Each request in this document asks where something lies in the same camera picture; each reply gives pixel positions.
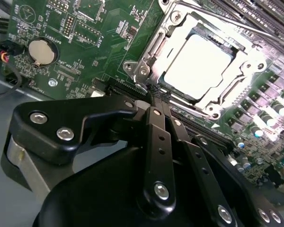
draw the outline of screw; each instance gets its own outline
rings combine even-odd
[[[269,223],[269,222],[270,222],[270,219],[269,219],[268,215],[267,215],[263,210],[258,209],[257,211],[258,211],[260,217],[261,217],[266,223]]]
[[[148,68],[145,67],[145,66],[142,66],[142,67],[140,68],[140,74],[143,75],[143,76],[148,75],[148,74],[149,74]]]
[[[58,129],[57,136],[61,140],[70,141],[74,138],[75,135],[71,129],[63,127]]]
[[[280,217],[274,211],[271,210],[270,214],[277,223],[279,223],[279,224],[281,223]]]
[[[227,223],[230,224],[232,222],[232,217],[230,213],[221,205],[218,206],[218,212],[220,217]]]
[[[44,124],[47,122],[47,116],[43,113],[32,113],[29,119],[35,124]]]
[[[132,70],[132,66],[131,66],[130,64],[126,64],[126,65],[125,65],[125,69],[126,69],[127,71],[131,71],[131,70]]]
[[[170,15],[171,22],[174,23],[175,25],[180,24],[180,22],[182,21],[181,18],[182,18],[182,13],[180,11],[174,11]]]
[[[177,126],[181,126],[181,122],[179,120],[175,119],[174,122],[176,123]]]
[[[133,104],[129,103],[129,102],[125,102],[125,105],[127,105],[130,108],[133,108]]]
[[[48,85],[49,85],[50,87],[55,87],[55,86],[58,85],[58,81],[57,81],[56,79],[54,79],[54,78],[50,78],[50,79],[48,80]]]
[[[155,193],[162,200],[167,200],[169,198],[168,189],[161,183],[155,184]]]
[[[205,145],[207,145],[207,141],[206,141],[205,139],[201,138],[200,141],[201,141],[202,143],[204,143]]]
[[[161,115],[161,113],[160,113],[158,110],[154,110],[153,112],[154,112],[156,115],[158,115],[158,116]]]

